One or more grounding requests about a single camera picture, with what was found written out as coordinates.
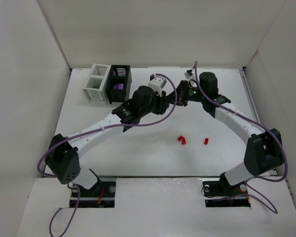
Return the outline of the purple round lego brick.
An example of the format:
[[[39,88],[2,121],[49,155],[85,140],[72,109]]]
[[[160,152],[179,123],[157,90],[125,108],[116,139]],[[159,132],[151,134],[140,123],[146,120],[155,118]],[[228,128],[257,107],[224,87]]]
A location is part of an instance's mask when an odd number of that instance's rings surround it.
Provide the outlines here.
[[[123,90],[124,89],[124,84],[118,83],[113,86],[113,90]]]

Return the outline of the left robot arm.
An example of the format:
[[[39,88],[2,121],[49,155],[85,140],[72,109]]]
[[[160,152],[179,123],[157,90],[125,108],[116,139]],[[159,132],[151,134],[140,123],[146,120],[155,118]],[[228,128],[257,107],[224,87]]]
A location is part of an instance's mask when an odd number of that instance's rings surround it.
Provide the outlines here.
[[[140,86],[132,98],[98,123],[72,137],[55,135],[45,163],[62,185],[74,182],[86,190],[92,190],[99,183],[98,177],[93,171],[80,166],[80,158],[105,140],[140,126],[144,116],[150,113],[163,115],[168,107],[165,91],[158,93],[148,86]]]

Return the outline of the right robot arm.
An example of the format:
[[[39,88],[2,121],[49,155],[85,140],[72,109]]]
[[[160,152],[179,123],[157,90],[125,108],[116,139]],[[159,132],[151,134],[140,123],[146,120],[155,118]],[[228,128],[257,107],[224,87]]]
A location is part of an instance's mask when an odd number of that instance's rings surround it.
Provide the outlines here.
[[[281,134],[277,129],[266,131],[235,108],[232,102],[219,94],[218,80],[214,73],[199,75],[199,87],[193,87],[194,74],[186,72],[187,79],[180,82],[176,91],[167,96],[170,104],[187,106],[189,101],[200,102],[213,118],[224,123],[246,145],[244,160],[233,169],[222,173],[217,181],[205,181],[204,195],[207,198],[233,196],[242,193],[245,181],[275,169],[285,163]]]

